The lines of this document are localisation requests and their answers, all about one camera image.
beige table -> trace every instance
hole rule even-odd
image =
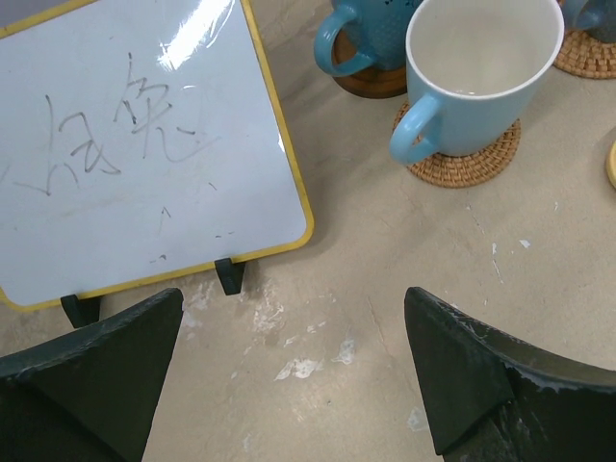
[[[404,330],[409,286],[616,369],[616,191],[603,170],[616,81],[551,70],[511,166],[483,186],[439,189],[389,158],[403,97],[357,98],[314,65],[324,0],[254,7],[317,231],[251,264],[239,297],[204,273],[105,298],[104,316],[166,286],[187,300],[145,460],[441,460]],[[0,307],[0,353],[70,329],[60,309]]]

blue mug with dots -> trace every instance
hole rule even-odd
[[[564,0],[561,8],[568,29],[586,31],[605,43],[616,42],[616,0]]]
[[[406,63],[404,37],[411,16],[422,0],[332,0],[334,11],[315,38],[315,61],[323,72],[344,77],[374,66],[394,70]],[[335,64],[336,37],[345,31],[357,52]]]

paint stain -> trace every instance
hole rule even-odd
[[[313,361],[312,359],[300,359],[296,358],[289,361],[284,368],[278,373],[274,381],[284,380],[293,375],[297,378],[308,378],[315,371],[322,371],[323,362]]]
[[[499,266],[497,265],[497,261],[492,259],[492,266],[494,267],[494,271],[497,273],[497,278],[499,279],[501,284],[504,284],[504,281],[502,280],[502,276],[501,276],[501,270],[499,269]]]
[[[275,299],[275,291],[271,281],[261,287],[262,303],[255,306],[252,328],[255,332],[268,333],[282,326],[282,314],[285,309]]]
[[[336,297],[331,293],[326,294],[326,295],[319,295],[319,298],[320,299],[328,298],[330,302],[336,303]]]
[[[332,359],[334,363],[343,363],[349,365],[353,363],[355,359],[355,341],[350,338],[346,338],[341,344],[338,350],[338,356]]]
[[[190,311],[185,310],[184,316],[182,317],[182,325],[193,329],[195,327],[201,327],[203,322],[196,320]]]
[[[427,422],[427,415],[425,411],[419,407],[414,407],[411,411],[411,415],[406,421],[408,426],[413,431],[426,431],[430,429],[430,425]]]
[[[308,332],[309,334],[314,334],[314,333],[316,333],[316,332],[317,332],[317,328],[319,328],[319,327],[323,327],[323,326],[325,326],[326,324],[327,324],[327,321],[322,321],[322,322],[319,322],[317,325],[313,325],[313,324],[311,324],[311,325],[309,325],[308,327],[306,327],[306,332]]]
[[[290,344],[292,344],[292,343],[293,343],[295,340],[297,340],[298,338],[299,338],[299,336],[298,336],[298,335],[294,335],[293,337],[291,337],[291,338],[289,338],[289,339],[285,340],[285,345],[283,345],[282,347],[283,347],[283,348],[288,347]]]
[[[188,299],[187,304],[191,308],[194,307],[199,311],[207,310],[210,303],[210,298],[214,292],[214,283],[215,281],[209,281],[205,284],[202,282],[199,283],[194,293],[191,294],[191,297]]]
[[[475,222],[475,226],[477,228],[479,228],[479,231],[481,231],[481,234],[485,236],[485,230],[483,229],[483,227],[481,226],[481,223],[479,223],[479,220],[477,219],[477,217],[473,213],[473,207],[471,207],[471,204],[466,206],[466,210],[471,212],[471,217],[473,217],[473,221]]]
[[[242,440],[242,447],[244,448],[244,452],[246,454],[248,454],[250,452],[250,444],[251,444],[251,440],[252,439],[252,435],[250,433],[248,433],[246,435],[246,437]]]

whiteboard stand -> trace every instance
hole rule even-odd
[[[93,296],[80,300],[77,295],[60,298],[60,304],[74,328],[85,327],[100,320],[100,302],[102,296]]]
[[[233,263],[230,258],[214,262],[218,280],[225,295],[237,295],[242,291],[246,262]]]

mug rim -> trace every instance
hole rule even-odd
[[[529,79],[523,81],[520,85],[509,89],[509,90],[505,90],[505,91],[499,91],[497,93],[490,93],[490,94],[479,94],[479,95],[475,95],[475,94],[460,94],[460,93],[456,93],[450,90],[446,90],[443,89],[441,87],[439,87],[438,85],[434,84],[430,79],[428,79],[423,72],[420,71],[420,69],[417,66],[417,63],[415,63],[415,59],[413,58],[413,54],[411,53],[411,32],[413,30],[413,26],[415,24],[415,22],[418,20],[418,17],[421,15],[422,10],[425,8],[425,5],[428,4],[430,1],[435,1],[435,0],[423,0],[422,3],[420,4],[420,6],[415,10],[415,13],[413,14],[413,17],[411,17],[411,21],[408,24],[408,27],[406,29],[406,42],[404,43],[404,47],[406,49],[406,59],[408,60],[408,62],[411,64],[411,66],[413,67],[413,70],[417,73],[417,75],[420,77],[420,79],[422,79],[422,81],[428,85],[432,90],[436,91],[437,93],[441,93],[444,94],[448,97],[454,98],[454,99],[461,99],[461,100],[473,100],[473,101],[481,101],[481,100],[490,100],[490,99],[496,99],[496,98],[501,98],[504,96],[507,96],[509,94],[513,94],[519,90],[522,90],[532,84],[534,84],[537,80],[539,80],[545,73],[546,71],[552,66],[552,64],[554,63],[554,61],[556,61],[556,57],[558,56],[558,53],[560,53],[560,48],[562,46],[562,42],[563,39],[565,38],[565,19],[562,15],[562,11],[560,10],[560,6],[558,5],[558,3],[556,2],[556,0],[543,0],[543,1],[547,1],[552,10],[554,11],[555,15],[556,15],[556,21],[558,22],[558,38],[556,41],[556,44],[554,46],[554,49],[552,51],[552,54],[550,55],[550,58],[546,61],[546,63],[541,67],[541,69],[539,69],[532,77],[530,77]]]

